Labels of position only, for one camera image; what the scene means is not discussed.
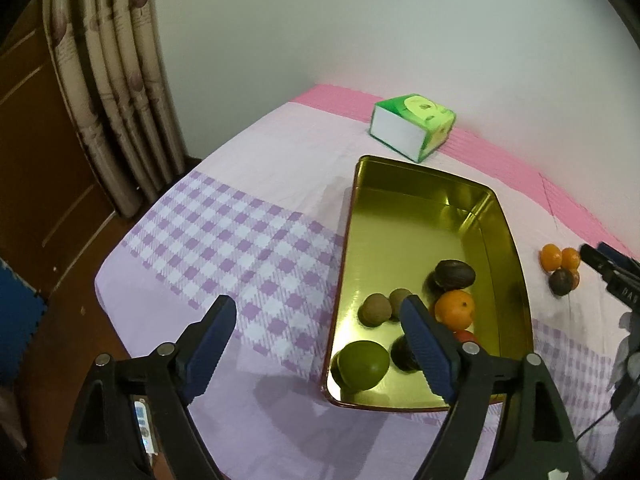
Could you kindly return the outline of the small orange mandarin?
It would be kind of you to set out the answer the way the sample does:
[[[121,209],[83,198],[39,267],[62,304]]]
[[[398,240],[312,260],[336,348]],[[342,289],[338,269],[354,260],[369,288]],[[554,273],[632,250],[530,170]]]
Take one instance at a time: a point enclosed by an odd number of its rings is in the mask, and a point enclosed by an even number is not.
[[[561,266],[565,270],[569,270],[570,272],[576,271],[580,263],[582,262],[582,258],[580,258],[580,253],[577,249],[573,247],[565,247],[561,252]]]

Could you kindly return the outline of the dark avocado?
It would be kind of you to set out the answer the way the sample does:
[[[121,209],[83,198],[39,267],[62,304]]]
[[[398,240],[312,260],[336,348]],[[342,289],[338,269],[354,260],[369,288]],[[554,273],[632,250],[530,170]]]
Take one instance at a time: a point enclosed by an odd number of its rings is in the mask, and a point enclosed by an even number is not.
[[[397,338],[390,347],[390,358],[394,365],[404,373],[414,373],[421,370],[405,335]]]
[[[556,269],[549,275],[548,285],[553,295],[566,296],[574,288],[574,273],[563,268]]]
[[[434,270],[435,283],[443,290],[465,289],[476,280],[475,270],[461,260],[442,260]]]

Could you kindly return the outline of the large red tomato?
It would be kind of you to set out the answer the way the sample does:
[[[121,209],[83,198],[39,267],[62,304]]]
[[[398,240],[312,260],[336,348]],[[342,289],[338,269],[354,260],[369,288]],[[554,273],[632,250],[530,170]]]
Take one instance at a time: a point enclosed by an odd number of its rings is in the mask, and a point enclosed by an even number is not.
[[[460,342],[460,344],[464,344],[465,342],[472,342],[473,344],[477,344],[478,346],[480,345],[480,341],[477,339],[477,336],[475,336],[468,330],[457,330],[456,332],[454,332],[454,338],[456,338],[457,341]]]

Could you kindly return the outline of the large orange mandarin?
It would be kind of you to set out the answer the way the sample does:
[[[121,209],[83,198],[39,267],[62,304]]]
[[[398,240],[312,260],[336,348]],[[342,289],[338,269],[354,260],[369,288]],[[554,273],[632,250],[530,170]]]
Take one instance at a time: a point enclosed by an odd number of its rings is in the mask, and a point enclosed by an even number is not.
[[[450,290],[435,302],[434,315],[439,323],[454,332],[467,330],[474,323],[475,301],[464,290]]]

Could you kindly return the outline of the green lime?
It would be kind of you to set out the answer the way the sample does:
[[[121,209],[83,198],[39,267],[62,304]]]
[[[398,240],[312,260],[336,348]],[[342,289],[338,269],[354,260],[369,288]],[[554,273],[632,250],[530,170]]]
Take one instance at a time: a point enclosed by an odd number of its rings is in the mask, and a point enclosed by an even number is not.
[[[358,392],[374,388],[390,368],[388,351],[372,340],[357,340],[337,353],[334,363],[338,384]]]

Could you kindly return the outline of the dark avocado front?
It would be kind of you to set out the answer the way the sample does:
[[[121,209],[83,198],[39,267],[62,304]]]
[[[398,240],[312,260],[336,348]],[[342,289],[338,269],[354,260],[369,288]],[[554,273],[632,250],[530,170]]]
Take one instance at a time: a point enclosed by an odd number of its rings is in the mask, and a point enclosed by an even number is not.
[[[465,289],[476,280],[475,270],[461,260],[442,260],[434,270],[435,283],[443,290]]]

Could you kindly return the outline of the brown kiwi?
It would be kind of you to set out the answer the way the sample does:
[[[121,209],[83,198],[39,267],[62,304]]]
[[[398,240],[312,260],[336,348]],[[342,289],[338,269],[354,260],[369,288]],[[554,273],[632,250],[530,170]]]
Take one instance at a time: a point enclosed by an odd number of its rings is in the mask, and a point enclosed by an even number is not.
[[[358,309],[358,320],[367,327],[378,327],[389,321],[393,316],[390,300],[376,292],[367,296]]]
[[[402,302],[412,295],[412,291],[406,288],[396,288],[388,296],[388,301],[392,307],[392,318],[398,320],[400,318],[400,308]]]

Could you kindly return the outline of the small red tomato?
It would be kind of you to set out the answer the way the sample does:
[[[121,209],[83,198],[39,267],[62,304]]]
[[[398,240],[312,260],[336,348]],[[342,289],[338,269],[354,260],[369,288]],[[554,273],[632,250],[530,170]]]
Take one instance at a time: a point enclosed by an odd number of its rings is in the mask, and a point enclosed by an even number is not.
[[[570,270],[570,273],[572,274],[572,290],[576,289],[579,285],[580,282],[580,275],[578,270]]]

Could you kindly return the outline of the blue foam mat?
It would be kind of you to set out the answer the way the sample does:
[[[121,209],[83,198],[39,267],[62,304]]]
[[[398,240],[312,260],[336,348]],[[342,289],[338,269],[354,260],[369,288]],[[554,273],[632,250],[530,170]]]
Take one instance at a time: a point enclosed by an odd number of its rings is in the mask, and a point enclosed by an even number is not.
[[[4,261],[0,271],[0,376],[2,387],[13,385],[23,354],[46,312],[40,293]]]

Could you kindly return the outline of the gold toffee tin box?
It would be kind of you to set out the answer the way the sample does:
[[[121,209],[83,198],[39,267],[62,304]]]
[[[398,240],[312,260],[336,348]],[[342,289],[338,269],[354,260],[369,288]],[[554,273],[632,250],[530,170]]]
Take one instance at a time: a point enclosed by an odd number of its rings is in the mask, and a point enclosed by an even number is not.
[[[358,310],[372,294],[398,288],[436,300],[428,276],[447,259],[463,261],[476,280],[470,330],[492,356],[519,360],[534,348],[523,269],[496,193],[478,182],[436,169],[366,155],[355,168],[332,325],[321,390],[342,408],[434,412],[446,403],[420,372],[391,366],[372,389],[349,393],[334,380],[335,357],[356,340],[389,349],[402,334],[396,321],[367,327]]]

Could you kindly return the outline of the brown wooden door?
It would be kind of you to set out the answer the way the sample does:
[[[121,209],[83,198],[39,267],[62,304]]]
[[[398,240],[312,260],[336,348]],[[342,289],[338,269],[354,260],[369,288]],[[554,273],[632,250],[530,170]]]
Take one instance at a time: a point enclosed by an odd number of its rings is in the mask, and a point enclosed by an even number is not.
[[[47,306],[12,385],[40,478],[58,474],[92,360],[126,354],[94,278],[130,226],[85,158],[58,90],[41,0],[30,0],[1,46],[1,261]]]

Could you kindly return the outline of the green tissue pack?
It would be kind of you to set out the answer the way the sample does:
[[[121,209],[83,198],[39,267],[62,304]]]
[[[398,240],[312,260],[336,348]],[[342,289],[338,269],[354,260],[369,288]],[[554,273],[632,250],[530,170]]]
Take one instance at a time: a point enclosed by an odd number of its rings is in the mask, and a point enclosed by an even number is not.
[[[398,154],[420,164],[444,144],[457,115],[420,94],[378,101],[369,134]]]

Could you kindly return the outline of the pink purple checked tablecloth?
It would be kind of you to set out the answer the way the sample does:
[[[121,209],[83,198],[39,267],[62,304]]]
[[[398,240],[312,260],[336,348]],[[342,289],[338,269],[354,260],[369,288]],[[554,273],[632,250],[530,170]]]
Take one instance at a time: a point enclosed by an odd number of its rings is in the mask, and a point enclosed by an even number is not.
[[[132,356],[174,341],[220,295],[238,322],[206,393],[190,411],[218,467],[235,479],[409,479],[442,424],[437,413],[338,408],[320,368],[358,159],[388,156],[368,133],[375,97],[318,86],[214,151],[112,251],[96,296]],[[544,174],[454,129],[427,165],[492,188],[526,278],[535,347],[558,386],[590,471],[618,429],[608,412],[627,309],[582,268],[565,298],[538,263],[548,243],[610,234]]]

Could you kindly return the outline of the beige patterned curtain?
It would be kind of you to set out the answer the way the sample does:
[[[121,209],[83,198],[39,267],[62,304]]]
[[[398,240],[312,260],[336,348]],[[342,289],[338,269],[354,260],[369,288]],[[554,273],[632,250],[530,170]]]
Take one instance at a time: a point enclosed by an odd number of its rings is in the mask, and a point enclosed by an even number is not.
[[[186,173],[153,0],[43,0],[63,101],[115,209],[134,216]]]

